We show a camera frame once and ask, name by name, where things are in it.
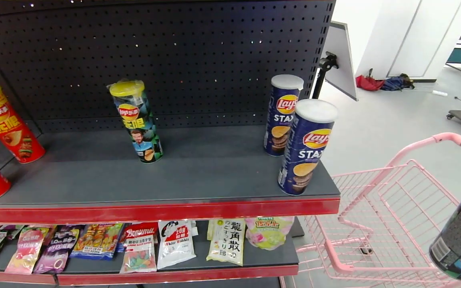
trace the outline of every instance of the red umbrella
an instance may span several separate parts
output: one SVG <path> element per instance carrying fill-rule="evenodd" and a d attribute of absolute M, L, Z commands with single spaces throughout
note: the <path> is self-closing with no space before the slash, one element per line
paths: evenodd
<path fill-rule="evenodd" d="M 369 74 L 367 76 L 360 75 L 355 78 L 358 88 L 362 88 L 367 91 L 376 91 L 383 86 L 385 80 L 375 80 L 371 77 L 371 73 L 373 73 L 373 69 L 369 69 Z"/>

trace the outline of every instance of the red shelf edge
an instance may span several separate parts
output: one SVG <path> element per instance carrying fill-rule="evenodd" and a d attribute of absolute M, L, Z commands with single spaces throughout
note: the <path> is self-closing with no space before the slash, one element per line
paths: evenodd
<path fill-rule="evenodd" d="M 50 274 L 20 275 L 0 272 L 0 282 L 56 285 L 53 275 Z"/>
<path fill-rule="evenodd" d="M 336 214 L 339 198 L 232 201 L 154 206 L 0 208 L 0 224 L 91 224 L 176 219 Z"/>
<path fill-rule="evenodd" d="M 298 265 L 264 266 L 251 268 L 222 268 L 172 272 L 130 274 L 58 274 L 61 286 L 152 284 L 164 282 L 206 281 L 218 279 L 280 277 L 296 275 Z"/>

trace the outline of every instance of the cart handle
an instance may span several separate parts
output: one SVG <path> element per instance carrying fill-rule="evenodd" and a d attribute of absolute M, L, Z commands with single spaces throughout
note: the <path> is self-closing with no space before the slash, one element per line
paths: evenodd
<path fill-rule="evenodd" d="M 458 135 L 456 133 L 450 133 L 450 132 L 445 132 L 445 133 L 440 133 L 437 135 L 433 135 L 430 138 L 426 138 L 421 141 L 417 141 L 415 143 L 412 143 L 402 150 L 400 150 L 392 160 L 387 164 L 387 167 L 395 166 L 399 163 L 401 159 L 403 159 L 409 152 L 421 148 L 423 146 L 428 146 L 433 143 L 439 143 L 442 141 L 453 141 L 455 142 L 458 146 L 461 146 L 461 135 Z"/>

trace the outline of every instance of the green chip can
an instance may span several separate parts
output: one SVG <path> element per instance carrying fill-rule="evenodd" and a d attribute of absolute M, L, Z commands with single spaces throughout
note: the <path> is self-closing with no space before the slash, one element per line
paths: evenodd
<path fill-rule="evenodd" d="M 163 148 L 156 134 L 143 81 L 117 82 L 109 89 L 140 161 L 154 163 L 161 159 Z"/>

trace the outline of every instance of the blue chip can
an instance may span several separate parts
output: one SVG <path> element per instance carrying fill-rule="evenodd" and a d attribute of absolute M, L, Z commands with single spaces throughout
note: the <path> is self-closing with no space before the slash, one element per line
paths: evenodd
<path fill-rule="evenodd" d="M 282 191 L 293 196 L 305 192 L 327 146 L 337 115 L 337 108 L 329 102 L 317 99 L 298 101 L 278 178 Z"/>
<path fill-rule="evenodd" d="M 303 79 L 294 75 L 277 75 L 271 79 L 271 86 L 264 150 L 269 155 L 282 156 Z"/>

